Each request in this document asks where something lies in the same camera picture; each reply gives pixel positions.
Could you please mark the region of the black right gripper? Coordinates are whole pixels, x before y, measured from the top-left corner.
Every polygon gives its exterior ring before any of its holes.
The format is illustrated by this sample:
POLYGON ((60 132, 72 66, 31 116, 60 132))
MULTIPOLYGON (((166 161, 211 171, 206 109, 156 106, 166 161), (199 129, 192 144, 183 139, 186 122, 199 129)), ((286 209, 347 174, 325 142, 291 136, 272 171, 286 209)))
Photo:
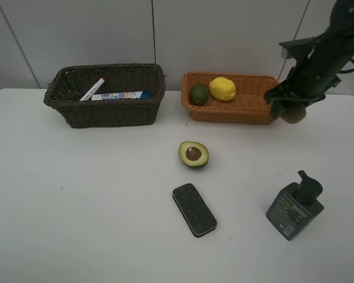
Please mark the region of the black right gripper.
POLYGON ((286 108, 308 107, 324 100, 326 92, 340 82, 336 74, 318 74, 316 70, 307 71, 302 66, 293 67, 282 83, 266 91, 264 99, 271 104, 271 118, 279 119, 286 108))

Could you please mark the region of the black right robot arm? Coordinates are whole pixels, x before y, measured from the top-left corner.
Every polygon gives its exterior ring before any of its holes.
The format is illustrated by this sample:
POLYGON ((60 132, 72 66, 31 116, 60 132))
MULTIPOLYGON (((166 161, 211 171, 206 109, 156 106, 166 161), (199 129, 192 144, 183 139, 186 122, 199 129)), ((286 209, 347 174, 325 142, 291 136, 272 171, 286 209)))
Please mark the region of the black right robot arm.
POLYGON ((265 92, 273 120, 283 116, 298 123, 306 108, 326 98, 326 91, 336 87, 339 75, 354 72, 354 1, 336 1, 327 30, 311 38, 281 42, 282 55, 295 59, 287 78, 265 92))

